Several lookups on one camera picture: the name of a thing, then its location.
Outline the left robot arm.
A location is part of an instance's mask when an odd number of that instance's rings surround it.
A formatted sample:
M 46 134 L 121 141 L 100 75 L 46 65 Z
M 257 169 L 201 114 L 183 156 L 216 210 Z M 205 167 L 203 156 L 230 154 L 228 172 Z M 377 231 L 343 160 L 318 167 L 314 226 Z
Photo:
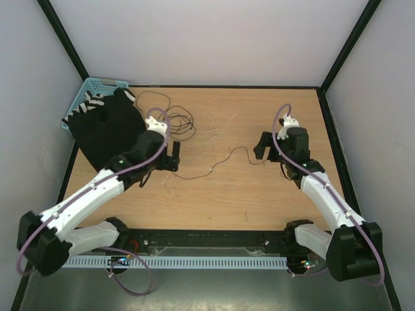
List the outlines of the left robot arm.
M 21 260 L 43 276 L 59 270 L 68 259 L 94 249 L 127 248 L 129 228 L 118 218 L 110 217 L 97 225 L 80 228 L 79 224 L 101 205 L 138 184 L 143 187 L 153 170 L 176 172 L 180 163 L 180 142 L 167 153 L 165 136 L 147 130 L 131 150 L 112 157 L 98 174 L 80 190 L 59 204 L 34 214 L 24 214 L 19 221 L 16 269 Z

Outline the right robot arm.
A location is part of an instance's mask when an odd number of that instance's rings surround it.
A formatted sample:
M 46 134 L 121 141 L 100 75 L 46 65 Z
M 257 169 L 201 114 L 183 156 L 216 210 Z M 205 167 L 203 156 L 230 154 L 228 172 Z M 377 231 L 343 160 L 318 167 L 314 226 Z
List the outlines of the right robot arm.
M 278 162 L 287 171 L 285 177 L 303 191 L 329 225 L 330 232 L 319 229 L 310 220 L 287 223 L 283 239 L 291 252 L 306 247 L 325 260 L 337 281 L 378 275 L 377 285 L 385 280 L 381 258 L 383 232 L 375 222 L 367 222 L 333 188 L 323 166 L 311 159 L 309 136 L 305 128 L 283 128 L 279 133 L 263 132 L 254 148 L 256 159 Z

